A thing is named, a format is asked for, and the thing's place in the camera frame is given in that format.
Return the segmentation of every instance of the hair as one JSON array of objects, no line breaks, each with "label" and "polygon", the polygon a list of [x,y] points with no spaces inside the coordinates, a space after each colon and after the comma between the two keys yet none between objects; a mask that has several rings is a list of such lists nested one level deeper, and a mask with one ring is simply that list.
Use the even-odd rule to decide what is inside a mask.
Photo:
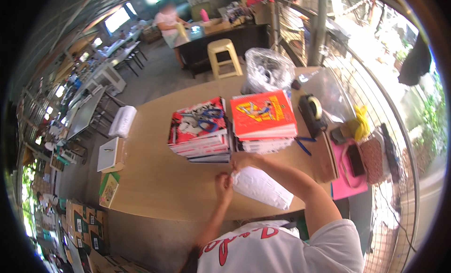
[{"label": "hair", "polygon": [[160,2],[158,2],[158,11],[163,10],[164,8],[166,8],[169,5],[174,5],[174,1],[173,0],[161,0]]},{"label": "hair", "polygon": [[180,269],[179,273],[196,273],[198,269],[199,253],[202,248],[195,245],[188,253],[188,258],[186,259],[183,267]]}]

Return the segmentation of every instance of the hand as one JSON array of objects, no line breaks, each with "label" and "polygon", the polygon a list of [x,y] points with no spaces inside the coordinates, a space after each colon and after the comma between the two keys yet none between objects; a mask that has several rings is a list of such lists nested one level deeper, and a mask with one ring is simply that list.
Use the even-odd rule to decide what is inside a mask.
[{"label": "hand", "polygon": [[245,168],[246,166],[256,165],[256,161],[259,157],[260,155],[256,153],[247,153],[247,152],[233,153],[230,159],[232,170],[234,172],[238,172],[242,168]]},{"label": "hand", "polygon": [[233,178],[227,172],[215,176],[215,190],[218,204],[229,205],[233,196]]}]

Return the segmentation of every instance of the black tape dispenser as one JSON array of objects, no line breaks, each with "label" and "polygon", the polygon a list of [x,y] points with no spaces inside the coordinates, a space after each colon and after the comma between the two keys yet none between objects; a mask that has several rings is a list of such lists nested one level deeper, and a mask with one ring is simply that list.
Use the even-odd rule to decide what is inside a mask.
[{"label": "black tape dispenser", "polygon": [[310,137],[316,138],[321,131],[326,131],[327,123],[323,118],[323,109],[321,108],[321,103],[315,96],[312,94],[301,96],[298,109],[301,111]]}]

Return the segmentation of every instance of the white t-shirt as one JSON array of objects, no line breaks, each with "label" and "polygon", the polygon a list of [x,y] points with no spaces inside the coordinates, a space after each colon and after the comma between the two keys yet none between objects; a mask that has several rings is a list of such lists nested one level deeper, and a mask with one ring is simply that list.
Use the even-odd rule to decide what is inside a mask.
[{"label": "white t-shirt", "polygon": [[44,207],[47,208],[47,203],[49,201],[52,202],[52,205],[57,205],[59,204],[59,199],[57,196],[55,195],[51,195],[51,194],[42,194],[42,197],[44,198],[43,200],[41,200],[39,203]]},{"label": "white t-shirt", "polygon": [[304,22],[300,18],[302,15],[301,12],[293,8],[285,7],[282,9],[282,15],[288,28],[291,30],[300,31],[304,27]]},{"label": "white t-shirt", "polygon": [[202,248],[198,273],[362,272],[364,261],[354,223],[333,221],[316,231],[310,245],[288,229],[286,220],[248,223]]},{"label": "white t-shirt", "polygon": [[[167,26],[175,26],[177,24],[177,12],[173,12],[169,15],[158,13],[155,15],[155,23],[159,24],[164,22]],[[170,36],[177,33],[177,29],[161,31],[162,36]]]}]

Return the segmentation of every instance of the stack of notebooks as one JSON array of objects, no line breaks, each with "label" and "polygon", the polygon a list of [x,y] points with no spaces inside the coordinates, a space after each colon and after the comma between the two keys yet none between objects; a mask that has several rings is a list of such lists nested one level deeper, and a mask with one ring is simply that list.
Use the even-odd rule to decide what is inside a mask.
[{"label": "stack of notebooks", "polygon": [[225,101],[216,97],[172,114],[168,146],[192,163],[228,163],[228,127]]},{"label": "stack of notebooks", "polygon": [[298,134],[291,101],[282,90],[235,96],[230,104],[236,150],[276,153]]}]

